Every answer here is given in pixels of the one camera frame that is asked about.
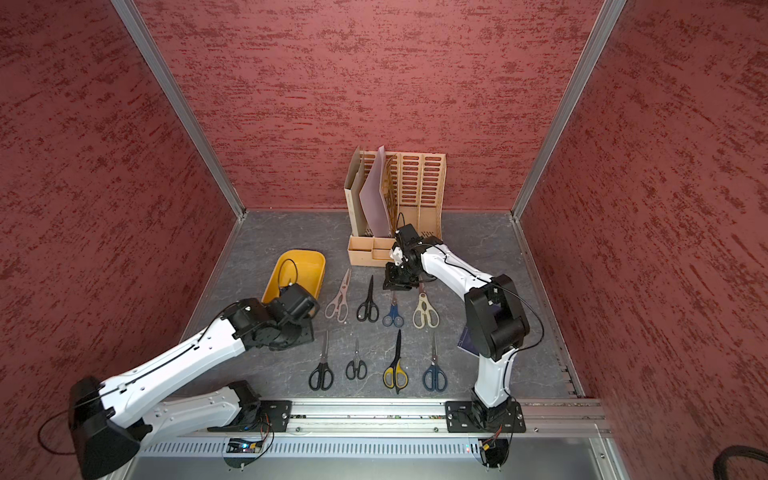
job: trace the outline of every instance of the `black wire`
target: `black wire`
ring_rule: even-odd
[[[285,265],[286,262],[291,262],[293,264],[293,269],[296,271],[296,281],[294,283],[299,282],[299,267],[296,266],[296,262],[294,262],[292,258],[286,258],[280,264],[280,268],[277,271],[277,288],[278,289],[280,288],[280,274],[283,272],[283,265]]]
[[[726,462],[730,457],[745,457],[768,463],[768,452],[755,449],[754,447],[747,447],[745,445],[731,445],[720,452],[712,464],[712,473],[714,474],[715,480],[728,480],[728,468]]]
[[[69,412],[69,410],[68,410],[68,409],[67,409],[67,410],[65,410],[65,411],[63,411],[63,412],[59,412],[59,413],[57,413],[57,414],[55,414],[55,415],[53,415],[53,416],[51,416],[51,417],[48,417],[48,420],[45,420],[45,422],[43,422],[43,424],[42,424],[42,425],[40,425],[40,428],[38,429],[38,445],[40,445],[40,446],[41,446],[41,448],[42,448],[43,450],[45,450],[46,452],[50,453],[51,455],[74,455],[74,452],[57,452],[57,451],[56,451],[56,450],[54,450],[54,449],[50,449],[50,448],[48,448],[48,447],[45,445],[45,443],[43,443],[43,429],[45,428],[45,426],[46,426],[46,425],[47,425],[47,424],[48,424],[48,423],[49,423],[51,420],[53,420],[53,419],[55,419],[56,417],[59,417],[59,416],[61,416],[61,415],[64,415],[64,414],[65,414],[65,413],[67,413],[67,412]]]
[[[262,455],[264,455],[265,453],[267,453],[267,452],[268,452],[268,451],[269,451],[269,450],[272,448],[272,445],[275,443],[275,431],[272,429],[272,427],[270,427],[270,431],[272,432],[272,442],[270,442],[270,444],[269,444],[269,445],[266,447],[266,450],[264,450],[263,452],[261,452],[261,453],[259,454],[259,456],[257,456],[256,458],[254,458],[254,459],[253,459],[253,461],[254,461],[254,462],[255,462],[256,460],[258,460],[259,458],[261,458],[261,456],[262,456]]]
[[[474,274],[472,271],[470,271],[470,270],[467,270],[466,268],[464,268],[464,267],[463,267],[463,266],[461,266],[461,265],[455,265],[455,264],[453,264],[453,263],[448,263],[448,254],[445,252],[445,250],[443,250],[442,248],[438,247],[437,245],[435,245],[434,247],[435,247],[435,248],[437,248],[438,250],[440,250],[440,251],[442,252],[442,254],[444,255],[444,257],[443,257],[442,261],[443,261],[443,263],[445,263],[445,265],[448,265],[448,266],[455,266],[455,267],[457,267],[457,268],[460,268],[460,269],[464,270],[466,273],[469,273],[470,275],[472,275],[472,276],[473,276],[474,278],[476,278],[477,280],[481,280],[481,281],[483,281],[483,282],[488,282],[488,283],[490,283],[491,285],[493,285],[493,286],[496,286],[496,287],[498,287],[498,288],[500,288],[500,289],[504,290],[504,291],[505,291],[505,292],[507,292],[507,293],[511,293],[512,295],[516,296],[516,297],[517,297],[517,299],[518,299],[518,300],[520,300],[520,301],[523,303],[523,305],[525,305],[526,307],[528,307],[528,309],[529,309],[529,310],[531,310],[531,313],[533,313],[533,314],[534,314],[534,316],[536,317],[536,320],[538,320],[538,325],[541,327],[541,336],[539,336],[539,337],[538,337],[538,340],[536,340],[536,343],[534,343],[533,345],[530,345],[530,346],[526,346],[526,347],[524,347],[524,348],[521,348],[521,349],[517,349],[517,350],[515,350],[515,351],[514,351],[514,352],[513,352],[513,353],[512,353],[512,354],[509,356],[509,358],[507,359],[507,362],[506,362],[506,364],[504,365],[504,375],[502,376],[502,382],[504,382],[504,391],[507,393],[507,395],[509,395],[509,396],[512,396],[512,394],[509,392],[509,388],[507,387],[507,381],[506,381],[506,379],[507,379],[507,368],[509,367],[509,362],[512,360],[512,357],[513,357],[513,356],[517,355],[518,353],[522,352],[523,350],[532,349],[533,347],[535,347],[535,346],[538,346],[538,345],[539,345],[539,343],[541,343],[541,341],[544,339],[544,334],[545,334],[545,332],[544,332],[544,322],[542,322],[542,321],[541,321],[541,317],[538,315],[538,313],[536,313],[536,311],[535,311],[535,310],[533,310],[533,307],[532,307],[532,306],[530,306],[530,305],[528,305],[528,302],[526,302],[525,300],[523,300],[523,298],[522,298],[522,297],[520,297],[520,296],[519,296],[517,293],[515,293],[515,292],[512,292],[511,290],[508,290],[508,289],[504,288],[503,286],[501,286],[500,284],[498,284],[498,283],[496,283],[496,282],[493,282],[493,281],[491,281],[491,280],[485,280],[485,279],[482,279],[482,278],[480,278],[479,276],[475,275],[475,274]]]

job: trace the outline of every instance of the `beige scissors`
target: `beige scissors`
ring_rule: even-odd
[[[333,318],[334,315],[336,315],[336,319],[339,320],[339,323],[344,323],[346,321],[346,317],[349,314],[349,307],[346,305],[346,289],[349,287],[349,277],[352,275],[352,268],[346,269],[346,273],[344,274],[344,278],[341,281],[341,286],[339,287],[339,292],[336,294],[336,297],[334,297],[333,300],[331,300],[331,303],[326,306],[326,318]],[[344,317],[341,317],[341,308],[344,307]]]
[[[419,316],[419,323],[416,323],[416,316]],[[417,329],[424,328],[425,325],[429,325],[430,328],[436,328],[440,324],[440,317],[437,314],[437,310],[432,308],[427,300],[427,294],[424,291],[424,284],[419,282],[419,305],[416,306],[416,310],[413,312],[413,325]]]

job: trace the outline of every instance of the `yellow tray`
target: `yellow tray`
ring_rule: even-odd
[[[296,262],[296,269],[288,259]],[[323,287],[323,277],[326,275],[326,258],[322,253],[314,250],[288,250],[277,259],[270,282],[266,285],[264,296],[261,297],[262,303],[269,303],[277,298],[280,295],[281,286],[287,286],[289,282],[296,283],[296,270],[299,271],[298,284],[317,299],[320,288]]]

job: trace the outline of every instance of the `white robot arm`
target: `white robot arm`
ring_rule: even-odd
[[[288,349],[313,340],[317,300],[293,284],[268,304],[229,305],[192,338],[103,382],[72,386],[69,429],[85,480],[103,477],[149,445],[204,428],[244,432],[260,421],[260,400],[246,382],[205,395],[163,401],[206,370],[248,349]]]
[[[435,237],[422,238],[413,225],[396,232],[384,288],[410,290],[427,274],[465,301],[467,327],[480,352],[472,420],[485,429],[506,411],[514,354],[530,333],[517,290],[506,275],[492,277],[458,258]]]

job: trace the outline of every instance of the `gray marble surface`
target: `gray marble surface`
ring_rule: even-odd
[[[474,267],[497,275],[506,273],[517,286],[518,293],[538,310],[531,282],[511,228],[508,214],[444,213],[443,241],[450,249]],[[205,306],[200,324],[190,325],[187,335],[199,332],[225,306],[235,300],[260,298],[278,257],[287,250],[318,250],[326,257],[326,275],[319,301],[325,305],[336,295],[341,279],[349,267],[346,252],[350,235],[346,213],[273,213],[250,212],[238,236],[227,265],[211,298]],[[394,390],[382,384],[383,370],[395,354],[397,329],[377,323],[359,323],[354,314],[366,298],[368,282],[374,276],[374,301],[381,317],[389,312],[391,292],[382,290],[384,269],[354,266],[349,284],[350,317],[345,323],[326,319],[322,311],[314,319],[315,337],[322,340],[329,333],[329,366],[335,374],[333,387],[327,392],[314,392],[307,385],[309,374],[319,362],[322,342],[298,346],[283,352],[252,349],[205,372],[179,391],[183,395],[209,392],[234,380],[245,379],[265,397],[334,396],[389,397]],[[402,329],[401,365],[408,373],[408,386],[400,396],[469,398],[477,378],[478,360],[460,350],[456,343],[465,325],[464,303],[439,281],[425,285],[429,302],[440,315],[436,329],[416,329],[412,322],[418,290],[398,292]],[[525,345],[538,339],[541,327],[529,316],[531,334]],[[430,365],[432,331],[435,331],[438,364],[448,376],[443,393],[428,392],[422,385],[422,374]],[[349,381],[344,369],[354,354],[355,339],[360,342],[360,355],[368,365],[364,380]],[[510,390],[521,398],[567,398],[567,383],[561,374],[552,338],[516,356]]]

